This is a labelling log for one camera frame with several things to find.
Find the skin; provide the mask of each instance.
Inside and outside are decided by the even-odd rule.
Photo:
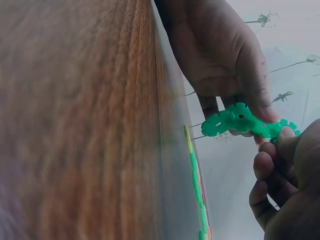
[[[225,0],[155,0],[174,56],[199,98],[204,116],[245,102],[260,120],[278,116],[269,97],[268,67],[259,42]],[[249,202],[266,240],[320,239],[320,122],[278,148],[264,143],[254,159]],[[261,138],[255,138],[262,144]],[[281,207],[277,211],[269,194]]]
[[[254,159],[257,181],[249,203],[265,240],[320,239],[320,120],[293,135],[283,129],[278,147],[266,142]]]
[[[219,112],[216,97],[221,97],[225,107],[244,102],[260,120],[278,120],[259,42],[225,0],[156,0],[156,4],[174,56],[205,118]]]

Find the wooden surface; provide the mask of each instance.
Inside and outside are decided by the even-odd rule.
[[[156,21],[148,0],[0,0],[0,240],[197,238]]]

